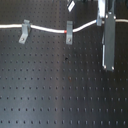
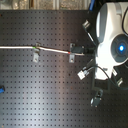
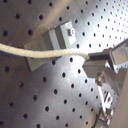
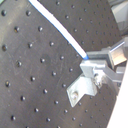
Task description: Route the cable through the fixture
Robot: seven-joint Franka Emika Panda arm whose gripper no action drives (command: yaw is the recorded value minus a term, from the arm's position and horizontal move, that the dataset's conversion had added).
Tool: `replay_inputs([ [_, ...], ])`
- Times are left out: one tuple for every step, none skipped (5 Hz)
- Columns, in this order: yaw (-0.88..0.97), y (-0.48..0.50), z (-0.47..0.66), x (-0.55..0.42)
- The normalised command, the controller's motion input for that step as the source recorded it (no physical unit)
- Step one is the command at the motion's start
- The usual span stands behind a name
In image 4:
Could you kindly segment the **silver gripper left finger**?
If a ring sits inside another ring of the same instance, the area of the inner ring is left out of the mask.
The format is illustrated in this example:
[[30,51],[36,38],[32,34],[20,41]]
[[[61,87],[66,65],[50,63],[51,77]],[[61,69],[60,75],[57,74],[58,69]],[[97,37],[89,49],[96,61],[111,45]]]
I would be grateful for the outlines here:
[[125,62],[110,68],[106,61],[82,61],[80,68],[82,74],[67,88],[72,107],[75,107],[84,95],[95,96],[104,84],[115,94],[119,93],[126,69]]

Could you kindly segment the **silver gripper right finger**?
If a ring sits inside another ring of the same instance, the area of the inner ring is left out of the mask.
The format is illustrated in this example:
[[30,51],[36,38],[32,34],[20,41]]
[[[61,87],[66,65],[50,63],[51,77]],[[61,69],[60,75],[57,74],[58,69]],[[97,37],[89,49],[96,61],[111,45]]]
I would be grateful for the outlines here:
[[114,67],[128,59],[128,37],[122,38],[111,47],[103,48],[100,51],[88,52],[91,60],[106,60],[109,67]]

